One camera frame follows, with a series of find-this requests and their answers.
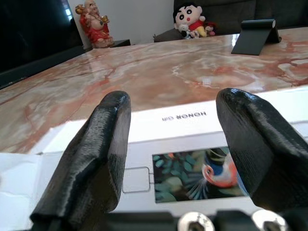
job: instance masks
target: black tv screen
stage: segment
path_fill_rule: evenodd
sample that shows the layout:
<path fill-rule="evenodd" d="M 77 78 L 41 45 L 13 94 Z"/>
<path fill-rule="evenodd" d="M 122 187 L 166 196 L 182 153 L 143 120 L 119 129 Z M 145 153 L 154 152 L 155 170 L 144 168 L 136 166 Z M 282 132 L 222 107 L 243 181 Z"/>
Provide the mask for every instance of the black tv screen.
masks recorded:
<path fill-rule="evenodd" d="M 83 53 L 67 0 L 1 0 L 0 12 L 0 87 Z"/>

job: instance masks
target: marble table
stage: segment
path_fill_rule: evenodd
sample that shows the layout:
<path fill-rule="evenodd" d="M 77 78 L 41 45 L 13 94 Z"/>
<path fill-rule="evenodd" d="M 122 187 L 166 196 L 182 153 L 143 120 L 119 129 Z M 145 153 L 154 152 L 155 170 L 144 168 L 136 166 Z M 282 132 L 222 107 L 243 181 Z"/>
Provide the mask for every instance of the marble table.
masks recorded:
<path fill-rule="evenodd" d="M 87 118 L 113 90 L 132 110 L 308 84 L 308 27 L 280 30 L 260 56 L 234 55 L 238 35 L 95 49 L 0 90 L 0 152 L 27 153 L 52 127 Z"/>

